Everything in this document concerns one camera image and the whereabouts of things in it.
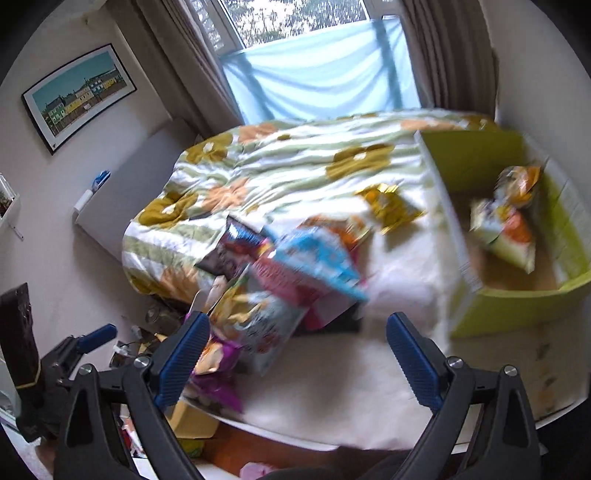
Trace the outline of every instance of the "chip bag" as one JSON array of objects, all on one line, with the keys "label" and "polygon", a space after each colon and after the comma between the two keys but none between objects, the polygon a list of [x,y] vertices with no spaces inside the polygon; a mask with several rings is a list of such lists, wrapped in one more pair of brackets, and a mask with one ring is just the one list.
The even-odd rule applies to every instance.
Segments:
[{"label": "chip bag", "polygon": [[230,372],[236,366],[239,356],[240,346],[211,335],[197,364],[193,368],[193,372],[196,375]]},{"label": "chip bag", "polygon": [[357,215],[314,215],[304,220],[300,226],[318,226],[330,230],[340,238],[349,252],[358,247],[370,231],[361,217]]},{"label": "chip bag", "polygon": [[474,201],[470,231],[497,257],[526,273],[534,271],[534,238],[524,217],[512,205],[496,200]]},{"label": "chip bag", "polygon": [[279,237],[254,264],[265,288],[298,306],[336,290],[367,301],[349,252],[340,238],[321,227],[298,227]]},{"label": "chip bag", "polygon": [[382,233],[388,233],[425,214],[400,195],[398,185],[371,185],[359,190],[356,195],[369,203],[374,216],[382,223]]},{"label": "chip bag", "polygon": [[540,167],[508,167],[501,172],[495,188],[495,199],[516,208],[531,204],[540,179]]},{"label": "chip bag", "polygon": [[206,406],[214,403],[242,413],[242,402],[236,394],[234,381],[229,372],[206,375],[196,375],[193,372],[189,376],[183,394],[188,398],[199,400]]},{"label": "chip bag", "polygon": [[228,215],[226,229],[216,247],[199,261],[196,267],[216,277],[223,275],[231,280],[258,258],[269,244],[263,235]]},{"label": "chip bag", "polygon": [[213,308],[213,331],[241,346],[240,361],[249,372],[265,375],[307,308],[297,307],[266,291],[247,266]]}]

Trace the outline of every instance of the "purple packet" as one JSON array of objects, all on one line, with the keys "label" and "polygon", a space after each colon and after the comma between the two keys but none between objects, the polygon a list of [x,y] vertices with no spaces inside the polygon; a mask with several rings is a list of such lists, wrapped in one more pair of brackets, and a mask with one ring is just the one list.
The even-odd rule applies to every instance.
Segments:
[{"label": "purple packet", "polygon": [[212,334],[203,349],[193,373],[206,375],[215,372],[231,372],[238,362],[240,346],[229,340],[221,340]]},{"label": "purple packet", "polygon": [[188,385],[197,399],[205,397],[238,413],[243,411],[242,402],[236,395],[232,376],[228,372],[215,372],[206,375],[192,373]]}]

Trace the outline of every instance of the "framed picture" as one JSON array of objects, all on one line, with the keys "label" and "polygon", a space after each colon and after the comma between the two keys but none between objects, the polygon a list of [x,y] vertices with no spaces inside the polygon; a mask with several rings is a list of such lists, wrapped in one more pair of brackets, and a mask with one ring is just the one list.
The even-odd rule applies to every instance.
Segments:
[{"label": "framed picture", "polygon": [[22,101],[53,155],[80,128],[134,91],[109,44],[50,73],[23,93]]}]

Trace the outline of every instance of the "blue grip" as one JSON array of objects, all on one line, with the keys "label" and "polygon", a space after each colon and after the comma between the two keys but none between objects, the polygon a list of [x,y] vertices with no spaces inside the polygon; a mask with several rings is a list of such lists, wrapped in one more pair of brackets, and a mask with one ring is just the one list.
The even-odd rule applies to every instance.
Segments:
[{"label": "blue grip", "polygon": [[108,323],[104,327],[95,330],[88,335],[81,336],[78,338],[76,344],[76,352],[78,353],[89,353],[98,347],[110,342],[112,339],[117,337],[117,327],[112,323]]}]

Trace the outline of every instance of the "tree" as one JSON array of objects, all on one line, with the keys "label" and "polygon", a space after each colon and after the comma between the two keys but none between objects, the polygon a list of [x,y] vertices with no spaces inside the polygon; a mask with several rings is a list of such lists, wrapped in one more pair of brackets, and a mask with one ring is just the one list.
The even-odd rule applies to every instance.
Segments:
[{"label": "tree", "polygon": [[360,0],[225,0],[247,47],[365,20]]}]

